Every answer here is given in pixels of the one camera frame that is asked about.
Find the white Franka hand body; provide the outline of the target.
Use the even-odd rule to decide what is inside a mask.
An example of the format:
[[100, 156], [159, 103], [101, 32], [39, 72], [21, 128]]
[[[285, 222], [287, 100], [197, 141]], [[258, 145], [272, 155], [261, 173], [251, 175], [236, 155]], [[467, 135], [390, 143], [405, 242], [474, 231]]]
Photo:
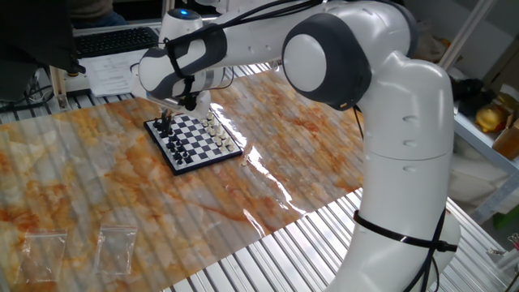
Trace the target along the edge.
[[209, 91], [202, 91], [197, 97], [196, 97], [196, 105], [193, 110], [189, 110], [184, 105], [179, 105], [175, 100], [172, 98], [166, 98], [164, 100], [156, 99], [155, 97], [149, 96], [148, 92], [144, 90], [142, 87], [140, 81], [139, 81], [139, 74], [138, 74], [139, 64], [134, 63], [131, 65], [130, 72], [131, 72], [131, 94], [134, 97], [140, 97], [144, 100], [151, 101], [157, 105], [159, 105], [162, 109], [170, 110], [172, 112], [172, 115], [177, 114], [186, 114], [193, 118], [202, 119], [205, 118], [208, 114], [208, 111], [210, 110], [211, 105], [211, 94]]

